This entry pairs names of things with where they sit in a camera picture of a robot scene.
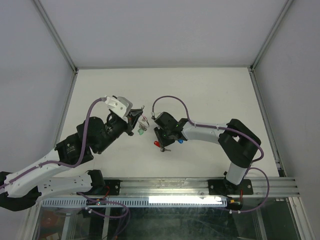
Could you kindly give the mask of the key with red tag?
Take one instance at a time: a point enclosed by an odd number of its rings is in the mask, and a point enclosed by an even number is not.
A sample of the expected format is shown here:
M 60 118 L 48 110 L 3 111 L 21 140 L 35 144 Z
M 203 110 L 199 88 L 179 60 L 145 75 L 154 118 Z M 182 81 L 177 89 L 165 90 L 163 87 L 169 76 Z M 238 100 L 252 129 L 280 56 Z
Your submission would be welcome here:
M 155 146 L 157 146 L 158 148 L 160 148 L 160 151 L 161 151 L 162 153 L 164 153 L 164 152 L 170 152 L 170 151 L 171 151 L 170 149 L 166 149 L 165 147 L 161 146 L 161 144 L 160 144 L 159 141 L 154 141 L 153 144 L 154 144 Z

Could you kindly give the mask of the metal keyring with clips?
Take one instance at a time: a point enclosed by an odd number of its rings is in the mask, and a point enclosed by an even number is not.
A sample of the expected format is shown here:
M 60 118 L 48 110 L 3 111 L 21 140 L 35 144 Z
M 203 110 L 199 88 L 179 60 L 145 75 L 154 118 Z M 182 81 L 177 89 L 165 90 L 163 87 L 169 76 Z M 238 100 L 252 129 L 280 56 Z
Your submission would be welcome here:
M 142 114 L 139 119 L 138 119 L 138 123 L 139 123 L 139 129 L 141 129 L 142 131 L 147 131 L 148 128 L 150 127 L 150 123 L 148 118 Z

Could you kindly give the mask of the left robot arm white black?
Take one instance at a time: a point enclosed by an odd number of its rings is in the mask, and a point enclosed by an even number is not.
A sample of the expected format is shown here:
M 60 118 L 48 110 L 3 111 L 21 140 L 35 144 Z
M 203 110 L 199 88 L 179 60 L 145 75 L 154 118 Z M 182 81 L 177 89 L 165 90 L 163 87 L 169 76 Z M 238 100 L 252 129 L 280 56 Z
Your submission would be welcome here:
M 123 133 L 133 136 L 133 130 L 143 109 L 131 109 L 124 118 L 111 111 L 106 121 L 91 116 L 76 127 L 77 132 L 59 142 L 47 155 L 25 169 L 0 173 L 0 206 L 12 212 L 26 210 L 37 202 L 56 195 L 83 192 L 98 195 L 106 183 L 100 170 L 57 177 L 71 168 L 79 167 L 102 154 Z

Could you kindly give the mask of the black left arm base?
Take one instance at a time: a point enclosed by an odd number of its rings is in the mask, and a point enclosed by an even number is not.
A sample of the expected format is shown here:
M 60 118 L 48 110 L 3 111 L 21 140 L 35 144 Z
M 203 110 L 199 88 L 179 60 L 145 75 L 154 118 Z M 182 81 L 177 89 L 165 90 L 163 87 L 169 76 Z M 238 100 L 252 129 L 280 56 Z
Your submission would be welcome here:
M 120 179 L 105 179 L 100 170 L 89 170 L 86 172 L 89 176 L 89 189 L 80 190 L 87 196 L 118 196 L 121 189 Z

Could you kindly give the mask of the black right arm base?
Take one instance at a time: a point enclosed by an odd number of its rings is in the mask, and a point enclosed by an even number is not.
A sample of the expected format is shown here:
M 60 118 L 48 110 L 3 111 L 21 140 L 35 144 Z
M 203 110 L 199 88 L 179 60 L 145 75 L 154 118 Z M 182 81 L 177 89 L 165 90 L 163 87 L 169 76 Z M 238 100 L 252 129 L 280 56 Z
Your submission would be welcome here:
M 228 182 L 225 178 L 209 179 L 208 192 L 211 196 L 251 196 L 254 194 L 252 182 L 250 179 L 242 179 L 240 184 L 235 185 Z

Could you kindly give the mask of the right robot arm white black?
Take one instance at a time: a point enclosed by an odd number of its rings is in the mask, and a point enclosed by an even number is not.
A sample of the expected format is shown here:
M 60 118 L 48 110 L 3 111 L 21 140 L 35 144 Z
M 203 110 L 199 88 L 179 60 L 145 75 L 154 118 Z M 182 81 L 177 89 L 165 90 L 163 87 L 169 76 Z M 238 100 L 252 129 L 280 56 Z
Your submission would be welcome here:
M 242 181 L 261 146 L 261 140 L 238 119 L 231 119 L 222 126 L 191 123 L 187 118 L 177 121 L 168 112 L 152 117 L 155 124 L 154 133 L 162 152 L 169 145 L 185 141 L 203 141 L 219 145 L 230 165 L 221 183 L 214 184 L 216 194 L 238 195 Z

